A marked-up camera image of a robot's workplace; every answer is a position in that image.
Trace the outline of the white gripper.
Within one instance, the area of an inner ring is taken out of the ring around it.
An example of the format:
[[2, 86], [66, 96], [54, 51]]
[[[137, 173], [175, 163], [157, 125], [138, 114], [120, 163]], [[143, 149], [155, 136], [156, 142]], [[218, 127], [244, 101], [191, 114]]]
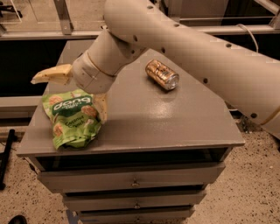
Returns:
[[88, 51], [85, 51], [73, 64], [64, 64], [42, 70], [31, 79], [31, 84], [52, 82], [67, 85], [72, 79], [76, 86], [89, 94], [94, 94], [93, 104], [97, 109], [101, 121], [105, 123], [108, 119], [107, 93], [115, 77], [110, 76], [98, 69], [91, 61]]

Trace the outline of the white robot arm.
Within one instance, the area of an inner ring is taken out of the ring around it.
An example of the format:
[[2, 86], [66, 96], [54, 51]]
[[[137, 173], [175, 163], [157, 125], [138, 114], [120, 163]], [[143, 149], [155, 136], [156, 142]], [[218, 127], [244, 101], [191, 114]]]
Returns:
[[32, 83], [74, 81], [104, 94], [123, 67], [152, 49], [280, 138], [279, 60], [178, 24], [150, 0], [106, 0], [104, 19], [106, 29], [73, 64], [40, 71]]

